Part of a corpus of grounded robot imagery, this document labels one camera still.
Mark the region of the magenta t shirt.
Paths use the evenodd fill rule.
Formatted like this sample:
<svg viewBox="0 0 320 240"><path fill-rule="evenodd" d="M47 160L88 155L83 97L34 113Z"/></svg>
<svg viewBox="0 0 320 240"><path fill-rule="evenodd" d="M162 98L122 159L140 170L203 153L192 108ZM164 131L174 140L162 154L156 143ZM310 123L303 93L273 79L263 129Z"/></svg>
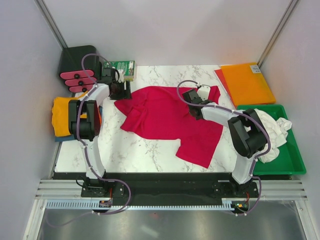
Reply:
<svg viewBox="0 0 320 240"><path fill-rule="evenodd" d="M125 115L121 129L148 140L180 140L176 156L204 168L210 166L223 126L195 119L179 94L188 87L147 86L134 91L131 99L115 101Z"/></svg>

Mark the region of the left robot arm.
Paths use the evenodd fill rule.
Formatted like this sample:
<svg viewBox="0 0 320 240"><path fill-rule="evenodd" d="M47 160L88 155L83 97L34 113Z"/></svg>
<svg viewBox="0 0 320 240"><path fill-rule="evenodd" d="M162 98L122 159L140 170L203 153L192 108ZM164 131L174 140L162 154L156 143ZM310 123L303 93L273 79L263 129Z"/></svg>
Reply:
<svg viewBox="0 0 320 240"><path fill-rule="evenodd" d="M131 98L131 85L125 80L124 71L105 68L102 70L101 83L94 83L83 97L68 103L68 130L82 149L86 177L97 179L92 185L92 191L99 197L106 196L110 191L109 183L102 180L106 170L98 146L103 123L100 106L105 99L113 101Z"/></svg>

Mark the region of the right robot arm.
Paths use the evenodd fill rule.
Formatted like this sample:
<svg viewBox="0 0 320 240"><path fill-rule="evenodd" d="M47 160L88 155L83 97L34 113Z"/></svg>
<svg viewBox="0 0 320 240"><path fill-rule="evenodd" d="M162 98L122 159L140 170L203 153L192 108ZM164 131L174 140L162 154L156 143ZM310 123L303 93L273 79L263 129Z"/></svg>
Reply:
<svg viewBox="0 0 320 240"><path fill-rule="evenodd" d="M236 163L232 171L229 191L235 197L247 191L246 183L253 179L253 171L258 158L269 153L271 140L267 130L254 109L236 111L213 101L203 100L195 89L188 90L178 97L188 105L189 112L197 120L206 120L228 128Z"/></svg>

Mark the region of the green white box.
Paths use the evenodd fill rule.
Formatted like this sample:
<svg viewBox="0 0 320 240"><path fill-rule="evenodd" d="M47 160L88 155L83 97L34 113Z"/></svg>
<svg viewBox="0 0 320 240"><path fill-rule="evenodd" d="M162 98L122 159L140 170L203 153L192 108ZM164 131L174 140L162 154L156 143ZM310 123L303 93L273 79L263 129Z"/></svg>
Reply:
<svg viewBox="0 0 320 240"><path fill-rule="evenodd" d="M136 77L136 62L134 60L121 60L121 61L111 61L108 63L105 61L103 63L103 68L113 67L118 71L123 71L123 77L127 81L133 82Z"/></svg>

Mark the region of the orange folded t shirt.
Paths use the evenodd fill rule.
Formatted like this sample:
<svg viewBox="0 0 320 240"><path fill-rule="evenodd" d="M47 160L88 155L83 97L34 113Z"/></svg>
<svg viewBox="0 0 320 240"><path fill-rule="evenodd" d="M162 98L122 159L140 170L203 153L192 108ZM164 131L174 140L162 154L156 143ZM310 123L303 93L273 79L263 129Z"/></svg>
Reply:
<svg viewBox="0 0 320 240"><path fill-rule="evenodd" d="M102 111L99 109L98 113L99 113L99 123L101 125L102 124Z"/></svg>

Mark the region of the black pink drawer organizer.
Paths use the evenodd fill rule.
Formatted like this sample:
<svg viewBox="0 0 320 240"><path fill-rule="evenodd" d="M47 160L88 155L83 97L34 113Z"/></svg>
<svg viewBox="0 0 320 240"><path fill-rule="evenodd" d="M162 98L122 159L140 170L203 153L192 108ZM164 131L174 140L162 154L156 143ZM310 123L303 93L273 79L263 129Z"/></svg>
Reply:
<svg viewBox="0 0 320 240"><path fill-rule="evenodd" d="M62 50L58 76L72 93L90 91L93 81L101 78L102 63L92 45L68 47Z"/></svg>

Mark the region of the red plastic folder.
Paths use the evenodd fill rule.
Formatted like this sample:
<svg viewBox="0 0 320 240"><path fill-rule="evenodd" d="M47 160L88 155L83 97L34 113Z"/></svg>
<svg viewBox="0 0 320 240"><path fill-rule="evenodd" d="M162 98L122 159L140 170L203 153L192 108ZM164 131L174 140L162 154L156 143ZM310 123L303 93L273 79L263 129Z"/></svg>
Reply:
<svg viewBox="0 0 320 240"><path fill-rule="evenodd" d="M227 95L229 96L230 101L231 101L231 103L232 103L232 106L236 109L237 106L234 104L234 101L233 101L233 99L232 99L232 97L231 97L231 93L230 93L230 90L229 90L229 88L228 88L228 85L227 85L226 79L225 79L225 77L224 77L223 71L222 71L221 69L217 69L217 70L215 70L214 72L215 72L215 74L217 75L220 83L222 84L225 92L226 92Z"/></svg>

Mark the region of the orange plastic folder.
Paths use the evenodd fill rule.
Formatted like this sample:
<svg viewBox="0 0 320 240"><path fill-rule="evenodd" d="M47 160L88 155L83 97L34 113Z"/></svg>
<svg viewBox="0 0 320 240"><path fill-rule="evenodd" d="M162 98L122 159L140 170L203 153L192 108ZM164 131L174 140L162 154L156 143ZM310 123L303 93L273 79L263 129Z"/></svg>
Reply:
<svg viewBox="0 0 320 240"><path fill-rule="evenodd" d="M274 104L276 98L255 62L223 65L222 70L233 104Z"/></svg>

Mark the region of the yellow folded t shirt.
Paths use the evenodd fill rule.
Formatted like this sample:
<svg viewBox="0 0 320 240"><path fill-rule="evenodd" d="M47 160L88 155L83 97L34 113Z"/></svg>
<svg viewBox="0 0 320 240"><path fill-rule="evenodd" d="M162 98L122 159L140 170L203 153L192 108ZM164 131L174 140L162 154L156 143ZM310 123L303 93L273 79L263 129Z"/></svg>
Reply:
<svg viewBox="0 0 320 240"><path fill-rule="evenodd" d="M86 95L83 93L78 97L56 97L53 100L51 124L56 137L70 136L69 132L69 102L79 100Z"/></svg>

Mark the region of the blue folded t shirt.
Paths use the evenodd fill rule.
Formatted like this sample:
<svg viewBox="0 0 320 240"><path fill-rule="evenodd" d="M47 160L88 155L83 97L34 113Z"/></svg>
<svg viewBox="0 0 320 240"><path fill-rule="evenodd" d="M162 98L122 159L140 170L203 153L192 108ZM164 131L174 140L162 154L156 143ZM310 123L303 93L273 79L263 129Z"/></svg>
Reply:
<svg viewBox="0 0 320 240"><path fill-rule="evenodd" d="M75 140L75 137L73 135L55 136L54 137L55 142L66 142L66 141L73 141L73 140Z"/></svg>

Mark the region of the white crumpled t shirt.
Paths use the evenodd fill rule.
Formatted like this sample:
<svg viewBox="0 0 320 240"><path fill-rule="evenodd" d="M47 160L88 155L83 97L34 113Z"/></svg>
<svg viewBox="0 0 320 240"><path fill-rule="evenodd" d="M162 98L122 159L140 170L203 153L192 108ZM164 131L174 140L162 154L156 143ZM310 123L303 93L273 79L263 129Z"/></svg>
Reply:
<svg viewBox="0 0 320 240"><path fill-rule="evenodd" d="M259 160L263 164L270 163L279 156L279 147L287 143L288 131L292 128L292 122L283 117L274 120L268 113L257 108L254 110L268 133L271 144L270 151L259 157Z"/></svg>

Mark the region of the green plastic tray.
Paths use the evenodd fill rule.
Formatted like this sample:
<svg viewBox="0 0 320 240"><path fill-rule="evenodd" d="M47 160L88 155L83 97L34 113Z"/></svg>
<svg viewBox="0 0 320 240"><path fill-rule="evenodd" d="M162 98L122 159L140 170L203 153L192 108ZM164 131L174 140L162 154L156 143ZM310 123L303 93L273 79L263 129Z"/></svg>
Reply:
<svg viewBox="0 0 320 240"><path fill-rule="evenodd" d="M274 120L288 119L285 108L280 104L239 105L238 110L258 109L269 114ZM286 143L279 147L279 155L271 162L260 160L255 164L254 175L304 175L306 168L293 131L288 131Z"/></svg>

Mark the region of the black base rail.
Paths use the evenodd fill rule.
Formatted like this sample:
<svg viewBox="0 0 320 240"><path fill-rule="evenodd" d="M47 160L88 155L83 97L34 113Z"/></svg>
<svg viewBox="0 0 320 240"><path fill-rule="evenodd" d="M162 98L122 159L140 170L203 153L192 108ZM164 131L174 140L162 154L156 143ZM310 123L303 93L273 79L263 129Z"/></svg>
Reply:
<svg viewBox="0 0 320 240"><path fill-rule="evenodd" d="M230 173L106 173L109 182L83 172L55 173L54 180L72 180L82 197L111 197L114 205L143 207L220 205L223 199L258 197L255 182L239 185Z"/></svg>

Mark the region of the left aluminium corner post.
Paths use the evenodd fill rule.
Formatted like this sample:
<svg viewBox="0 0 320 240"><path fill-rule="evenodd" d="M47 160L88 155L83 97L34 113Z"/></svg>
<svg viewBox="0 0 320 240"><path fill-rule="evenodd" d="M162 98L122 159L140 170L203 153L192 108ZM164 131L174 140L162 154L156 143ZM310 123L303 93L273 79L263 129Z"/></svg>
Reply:
<svg viewBox="0 0 320 240"><path fill-rule="evenodd" d="M51 32L53 33L55 39L57 40L58 44L62 49L68 47L66 40L64 39L56 21L54 20L48 6L46 5L44 0L34 0L35 4L37 5L38 9L40 10L42 16L44 17L45 21L47 22Z"/></svg>

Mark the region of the aluminium corner post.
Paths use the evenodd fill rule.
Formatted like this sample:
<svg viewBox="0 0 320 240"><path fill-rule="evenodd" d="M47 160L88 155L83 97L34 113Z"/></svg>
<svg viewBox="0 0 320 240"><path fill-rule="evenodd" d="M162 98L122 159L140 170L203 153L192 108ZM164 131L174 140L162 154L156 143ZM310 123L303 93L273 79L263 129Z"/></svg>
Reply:
<svg viewBox="0 0 320 240"><path fill-rule="evenodd" d="M260 55L257 65L261 68L265 61L267 60L268 56L270 55L272 49L274 48L278 38L280 37L282 31L286 27L287 23L289 22L291 16L293 15L294 11L298 7L300 0L290 0L288 6L286 7L282 17L280 18L275 30L273 31L267 45L265 46L262 54Z"/></svg>
<svg viewBox="0 0 320 240"><path fill-rule="evenodd" d="M48 6L46 5L44 0L34 0L35 4L37 5L38 9L40 10L42 16L44 17L45 21L47 22L51 32L53 33L55 39L57 40L58 44L62 49L68 47L66 40L64 39L56 21L54 20Z"/></svg>

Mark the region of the right aluminium corner post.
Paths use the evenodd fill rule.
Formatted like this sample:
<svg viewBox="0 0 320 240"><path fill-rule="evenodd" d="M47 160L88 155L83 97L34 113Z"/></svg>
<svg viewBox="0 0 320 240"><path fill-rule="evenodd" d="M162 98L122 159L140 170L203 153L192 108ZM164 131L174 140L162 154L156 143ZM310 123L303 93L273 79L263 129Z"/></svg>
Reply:
<svg viewBox="0 0 320 240"><path fill-rule="evenodd" d="M287 23L289 22L291 16L293 15L294 11L298 7L300 0L290 0L288 6L286 7L282 17L280 18L275 30L273 31L267 45L265 46L262 54L260 55L257 65L261 68L265 61L267 60L268 56L270 55L272 49L274 48L278 38L280 37L282 31L286 27Z"/></svg>

